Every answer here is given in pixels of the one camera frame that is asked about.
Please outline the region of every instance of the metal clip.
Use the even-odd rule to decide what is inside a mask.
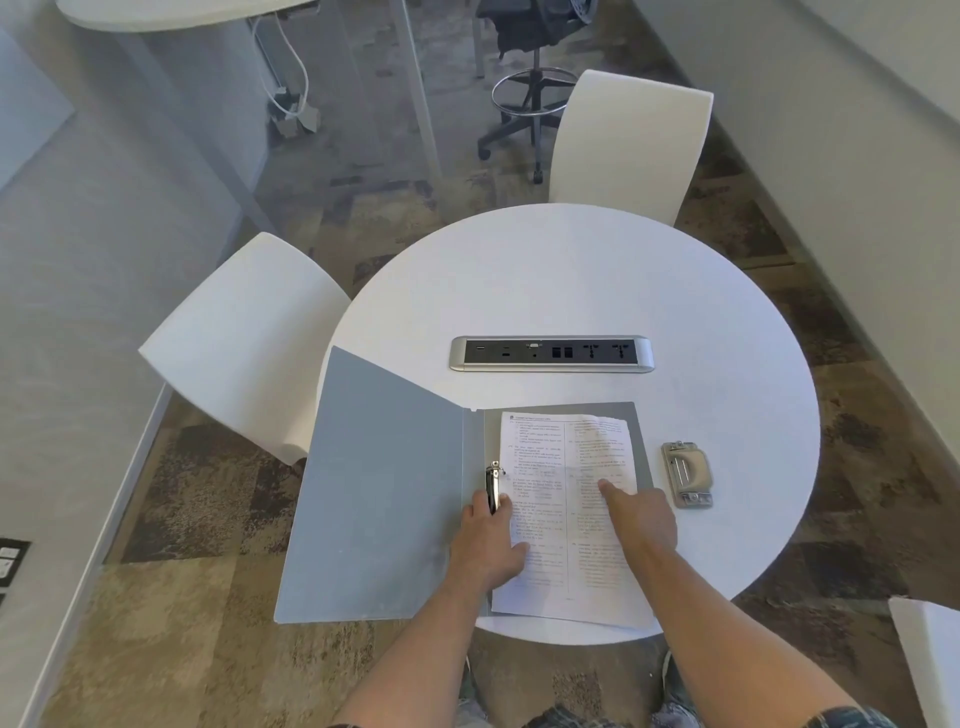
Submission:
[[[500,462],[494,460],[487,468],[487,504],[491,514],[496,513],[496,506],[500,502],[500,476],[507,472],[500,467]]]
[[[663,446],[667,477],[678,508],[709,508],[713,475],[707,456],[695,443],[678,440]]]

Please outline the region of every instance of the white cable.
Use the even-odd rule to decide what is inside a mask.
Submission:
[[[251,42],[253,43],[253,50],[256,52],[257,56],[260,54],[260,49],[257,48],[256,41],[256,28],[260,24],[260,21],[263,19],[263,15],[259,15],[253,20],[253,25],[251,28]],[[274,20],[276,21],[276,28],[280,31],[280,37],[283,38],[283,42],[287,44],[287,48],[290,49],[290,53],[293,54],[294,58],[297,59],[297,64],[300,66],[300,71],[303,72],[303,93],[300,95],[300,103],[298,104],[297,111],[294,112],[294,118],[299,118],[303,113],[303,110],[306,109],[306,95],[310,92],[310,76],[306,72],[306,66],[303,65],[303,61],[300,59],[300,56],[297,54],[297,51],[294,49],[293,44],[290,42],[290,39],[287,37],[287,34],[283,32],[283,25],[280,23],[279,16],[274,13]],[[276,102],[274,98],[275,91],[271,91],[267,88],[267,82],[263,80],[263,74],[260,72],[260,69],[257,68],[256,75],[260,78],[260,85],[263,86],[263,92],[267,94],[267,98],[270,99],[270,103],[275,107],[280,109],[283,112],[284,116],[290,113],[290,110],[285,109],[280,104]]]

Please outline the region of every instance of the gray folder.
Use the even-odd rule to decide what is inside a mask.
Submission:
[[[509,409],[626,420],[636,485],[653,487],[632,402]],[[412,617],[443,579],[460,511],[498,459],[502,411],[466,409],[334,347],[274,619]]]

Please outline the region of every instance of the white chair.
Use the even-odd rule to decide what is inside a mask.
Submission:
[[[707,91],[585,71],[557,131],[550,202],[614,207],[672,226],[712,107]]]
[[[960,728],[960,612],[895,596],[890,614],[927,728]]]
[[[261,232],[140,353],[207,415],[293,465],[310,449],[324,354],[348,305],[323,268]]]

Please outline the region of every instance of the patterned carpet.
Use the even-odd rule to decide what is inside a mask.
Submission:
[[[373,5],[351,4],[348,25],[371,79],[385,84],[402,69],[388,15]],[[354,169],[340,160],[335,113],[325,110],[332,102],[321,96],[332,129],[278,147],[258,190],[287,238],[351,295],[444,224],[440,201],[457,218],[545,200],[547,184],[528,181],[528,144],[505,143],[486,164],[471,157],[475,137],[496,120],[486,89],[526,59],[499,63],[488,33],[488,77],[475,80],[466,11],[437,0],[411,6],[441,146],[467,150],[449,155],[443,188],[398,173],[417,166],[407,157],[419,142],[394,82],[380,87],[378,104],[393,161]],[[683,82],[626,0],[601,8],[594,26],[551,49],[546,62]],[[469,123],[461,123],[463,109]],[[823,452],[803,521],[737,602],[858,699],[903,728],[921,726],[885,600],[911,595],[960,607],[956,475],[717,130],[677,227],[744,269],[776,304],[820,401]],[[292,469],[175,400],[43,724],[324,726],[402,624],[273,623],[299,486]],[[496,725],[519,726],[562,702],[643,726],[659,699],[663,650],[661,638],[574,648],[478,631],[470,655]]]

